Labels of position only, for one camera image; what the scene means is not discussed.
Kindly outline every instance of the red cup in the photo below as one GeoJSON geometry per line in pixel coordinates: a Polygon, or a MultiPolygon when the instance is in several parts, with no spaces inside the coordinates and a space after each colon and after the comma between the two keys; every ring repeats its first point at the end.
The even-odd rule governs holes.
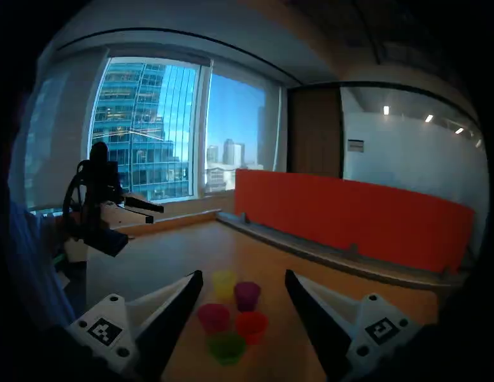
{"type": "Polygon", "coordinates": [[[268,318],[259,312],[241,313],[236,318],[236,331],[247,345],[257,344],[268,327],[268,318]]]}
{"type": "Polygon", "coordinates": [[[197,317],[207,334],[229,329],[229,310],[222,304],[205,304],[197,310],[197,317]]]}
{"type": "Polygon", "coordinates": [[[261,288],[256,283],[246,282],[235,285],[236,306],[240,312],[256,310],[261,288]]]}

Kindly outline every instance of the purple cup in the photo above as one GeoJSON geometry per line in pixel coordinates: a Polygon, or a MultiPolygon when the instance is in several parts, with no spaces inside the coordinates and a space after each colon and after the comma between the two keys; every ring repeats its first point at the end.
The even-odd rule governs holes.
{"type": "Polygon", "coordinates": [[[236,306],[240,312],[256,310],[261,288],[256,283],[245,282],[235,285],[236,306]]]}

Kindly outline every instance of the green cup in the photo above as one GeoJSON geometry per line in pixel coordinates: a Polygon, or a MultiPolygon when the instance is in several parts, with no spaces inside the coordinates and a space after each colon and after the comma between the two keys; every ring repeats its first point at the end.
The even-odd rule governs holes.
{"type": "Polygon", "coordinates": [[[236,333],[217,333],[206,340],[208,350],[223,366],[234,365],[245,352],[245,340],[236,333]]]}

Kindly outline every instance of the orange panel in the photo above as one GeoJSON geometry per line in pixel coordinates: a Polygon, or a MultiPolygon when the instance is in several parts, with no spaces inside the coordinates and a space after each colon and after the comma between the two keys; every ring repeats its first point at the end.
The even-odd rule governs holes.
{"type": "Polygon", "coordinates": [[[322,176],[236,171],[235,213],[255,223],[366,257],[456,272],[474,212],[398,188],[322,176]]]}

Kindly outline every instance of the yellow cup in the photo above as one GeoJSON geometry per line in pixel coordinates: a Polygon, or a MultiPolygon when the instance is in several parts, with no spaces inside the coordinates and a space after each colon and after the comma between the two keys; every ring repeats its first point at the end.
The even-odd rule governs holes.
{"type": "Polygon", "coordinates": [[[211,275],[211,279],[217,299],[221,301],[234,301],[234,288],[237,281],[235,272],[217,271],[211,275]]]}

